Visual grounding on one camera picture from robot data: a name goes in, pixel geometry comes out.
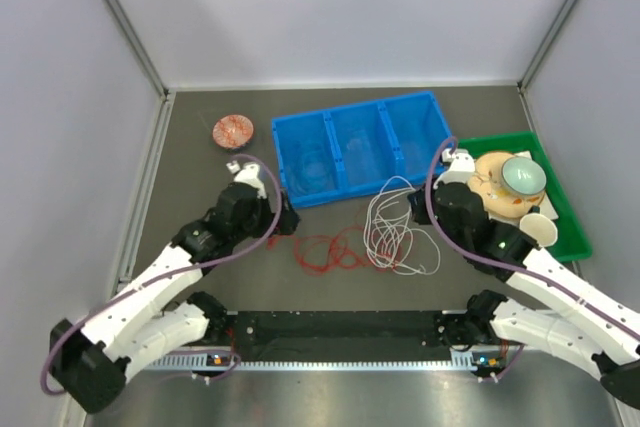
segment white mug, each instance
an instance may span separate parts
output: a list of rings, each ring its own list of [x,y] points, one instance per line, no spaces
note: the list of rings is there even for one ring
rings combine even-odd
[[[520,230],[533,237],[540,247],[551,247],[558,241],[558,228],[542,214],[531,213],[520,219]]]

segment white wall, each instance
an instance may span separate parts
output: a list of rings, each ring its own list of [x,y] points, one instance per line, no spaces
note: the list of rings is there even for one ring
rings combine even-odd
[[[158,98],[102,0],[2,0],[0,39],[0,425],[50,426],[49,331],[113,285]]]
[[[581,0],[530,90],[533,117],[594,247],[585,275],[640,310],[640,0]]]
[[[563,0],[121,0],[173,87],[519,80]]]

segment white cable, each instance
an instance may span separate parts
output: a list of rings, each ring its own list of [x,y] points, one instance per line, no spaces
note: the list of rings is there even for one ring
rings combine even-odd
[[[406,183],[407,187],[385,192],[384,190],[389,183],[396,179]],[[369,202],[362,240],[367,249],[367,257],[369,257],[371,263],[379,269],[392,269],[393,272],[399,275],[433,275],[440,269],[441,255],[438,244],[435,243],[426,231],[409,227],[411,207],[408,203],[407,211],[400,217],[386,219],[383,215],[386,209],[399,203],[399,201],[396,200],[397,198],[415,191],[416,189],[407,179],[396,175],[387,180],[378,195]],[[430,271],[422,264],[420,264],[419,268],[415,268],[405,263],[413,247],[414,235],[418,232],[427,236],[437,252],[438,259],[436,266]],[[405,237],[408,238],[409,245],[403,250],[400,244]]]

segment blue divided container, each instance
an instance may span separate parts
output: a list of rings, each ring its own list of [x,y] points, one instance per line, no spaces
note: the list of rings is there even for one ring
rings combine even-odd
[[[394,175],[420,184],[451,135],[431,92],[279,117],[272,128],[282,186],[295,207],[377,193]]]

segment table surface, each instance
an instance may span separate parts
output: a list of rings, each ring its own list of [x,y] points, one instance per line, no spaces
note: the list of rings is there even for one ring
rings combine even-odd
[[[515,87],[464,87],[432,89],[449,126],[460,138],[528,130]],[[243,114],[254,123],[256,134],[246,150],[277,172],[271,137],[273,117],[415,92],[417,89],[328,89],[288,91],[238,91],[179,93],[162,150],[145,221],[134,273],[148,266],[183,224],[200,217],[214,205],[231,180],[225,163],[230,154],[213,142],[211,131],[218,119]],[[363,207],[370,197],[299,209],[298,236],[335,236],[364,220]],[[442,252],[442,265],[432,276],[401,276],[372,267],[337,268],[322,276],[306,273],[293,255],[292,239],[281,239],[267,250],[221,265],[184,293],[204,290],[230,310],[439,310],[465,308],[468,298],[483,289],[507,292],[495,279],[475,271],[442,242],[432,227]],[[349,247],[364,255],[361,233],[348,235]],[[411,265],[435,265],[434,247],[418,240]],[[308,257],[322,263],[326,247]],[[518,292],[508,292],[532,305]]]

